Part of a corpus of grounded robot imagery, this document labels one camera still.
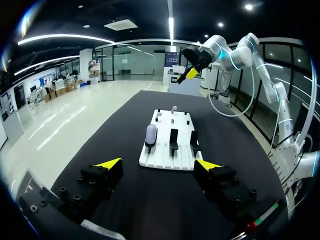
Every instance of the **glossy white floor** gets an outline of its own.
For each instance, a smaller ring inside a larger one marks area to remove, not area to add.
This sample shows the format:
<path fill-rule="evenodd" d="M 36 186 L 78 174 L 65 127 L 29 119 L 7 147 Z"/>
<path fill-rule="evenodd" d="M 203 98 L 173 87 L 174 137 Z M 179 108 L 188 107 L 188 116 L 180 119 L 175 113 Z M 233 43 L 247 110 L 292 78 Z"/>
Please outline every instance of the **glossy white floor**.
<path fill-rule="evenodd" d="M 168 88 L 161 81 L 101 82 L 42 102 L 34 109 L 21 108 L 18 116 L 24 135 L 14 145 L 7 141 L 0 152 L 1 173 L 12 196 L 27 169 L 50 189 L 81 146 L 140 90 L 167 92 Z M 200 92 L 203 96 L 208 93 L 205 89 Z M 245 116 L 241 119 L 268 151 L 270 145 L 261 133 Z"/>

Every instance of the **ceiling vent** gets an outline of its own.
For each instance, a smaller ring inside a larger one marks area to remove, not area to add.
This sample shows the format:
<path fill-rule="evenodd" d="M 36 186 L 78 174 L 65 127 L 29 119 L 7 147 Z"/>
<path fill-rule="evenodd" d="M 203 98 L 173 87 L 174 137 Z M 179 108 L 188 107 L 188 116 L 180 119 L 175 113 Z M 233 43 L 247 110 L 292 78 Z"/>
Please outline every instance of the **ceiling vent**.
<path fill-rule="evenodd" d="M 109 23 L 107 25 L 104 25 L 106 28 L 115 30 L 115 31 L 120 31 L 120 30 L 125 30 L 125 29 L 134 29 L 137 28 L 138 26 L 135 25 L 132 21 L 129 19 L 121 20 L 121 21 L 115 21 L 112 23 Z"/>

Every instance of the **glass wall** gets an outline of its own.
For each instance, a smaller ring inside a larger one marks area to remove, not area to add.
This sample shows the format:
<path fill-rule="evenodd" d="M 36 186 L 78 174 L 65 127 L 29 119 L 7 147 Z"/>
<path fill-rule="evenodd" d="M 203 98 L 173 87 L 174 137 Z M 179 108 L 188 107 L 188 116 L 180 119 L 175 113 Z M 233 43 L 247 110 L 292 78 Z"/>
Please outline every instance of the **glass wall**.
<path fill-rule="evenodd" d="M 65 64 L 66 74 L 71 75 L 72 74 L 72 63 L 68 62 Z"/>
<path fill-rule="evenodd" d="M 113 48 L 106 47 L 102 49 L 101 57 L 101 72 L 103 81 L 113 80 Z"/>
<path fill-rule="evenodd" d="M 63 65 L 60 66 L 60 74 L 61 74 L 63 77 L 66 77 L 66 76 L 67 76 L 66 64 L 63 64 Z"/>
<path fill-rule="evenodd" d="M 177 44 L 186 48 L 187 44 Z M 166 45 L 141 44 L 105 47 L 93 51 L 93 59 L 101 62 L 103 81 L 140 80 L 162 81 L 165 65 Z M 187 60 L 181 59 L 186 66 Z"/>
<path fill-rule="evenodd" d="M 76 70 L 78 74 L 80 73 L 80 59 L 77 58 L 72 61 L 72 71 Z"/>
<path fill-rule="evenodd" d="M 296 123 L 302 103 L 309 105 L 311 99 L 311 60 L 303 46 L 290 44 L 262 43 L 257 51 L 264 57 L 271 81 L 283 83 L 289 99 L 289 109 L 293 124 Z M 245 114 L 271 143 L 279 104 L 268 103 L 264 85 L 255 68 L 254 101 Z M 320 114 L 320 85 L 318 80 L 315 115 Z M 252 96 L 251 70 L 235 71 L 231 77 L 229 97 L 233 105 L 240 111 L 247 108 Z"/>

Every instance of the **ceiling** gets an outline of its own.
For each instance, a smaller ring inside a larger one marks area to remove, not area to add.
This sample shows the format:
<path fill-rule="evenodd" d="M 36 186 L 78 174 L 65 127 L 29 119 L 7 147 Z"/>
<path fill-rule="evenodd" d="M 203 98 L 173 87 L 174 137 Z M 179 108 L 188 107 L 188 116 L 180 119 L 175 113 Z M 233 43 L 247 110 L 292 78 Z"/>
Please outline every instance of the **ceiling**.
<path fill-rule="evenodd" d="M 174 39 L 203 43 L 206 34 L 222 35 L 228 43 L 239 41 L 247 33 L 258 38 L 299 38 L 292 17 L 286 15 L 286 2 L 250 0 L 172 0 Z M 45 34 L 77 34 L 114 42 L 160 38 L 169 39 L 167 0 L 47 0 L 36 15 L 24 38 Z M 138 28 L 115 31 L 104 27 L 113 21 L 129 19 Z M 85 48 L 106 44 L 78 38 L 47 38 L 11 46 L 8 71 L 15 73 L 30 65 L 50 59 L 78 55 Z M 33 72 L 25 71 L 12 82 Z"/>

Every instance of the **desk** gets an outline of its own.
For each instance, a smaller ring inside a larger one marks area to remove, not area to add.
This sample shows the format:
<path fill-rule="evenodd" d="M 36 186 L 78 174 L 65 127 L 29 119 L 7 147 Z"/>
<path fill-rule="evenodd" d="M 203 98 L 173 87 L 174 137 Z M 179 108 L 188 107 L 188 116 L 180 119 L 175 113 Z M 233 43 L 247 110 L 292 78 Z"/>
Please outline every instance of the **desk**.
<path fill-rule="evenodd" d="M 217 109 L 231 114 L 224 103 L 213 100 Z M 209 202 L 192 172 L 151 169 L 139 166 L 146 127 L 154 109 L 189 112 L 203 159 L 236 169 L 258 199 L 267 194 L 285 201 L 277 173 L 264 150 L 241 122 L 214 111 L 207 98 L 153 91 L 140 91 L 116 111 L 82 146 L 55 181 L 51 190 L 72 188 L 80 169 L 122 158 L 123 177 L 109 200 L 104 200 L 89 219 L 128 240 L 222 240 L 233 224 Z M 283 211 L 270 227 L 279 230 L 288 222 Z"/>

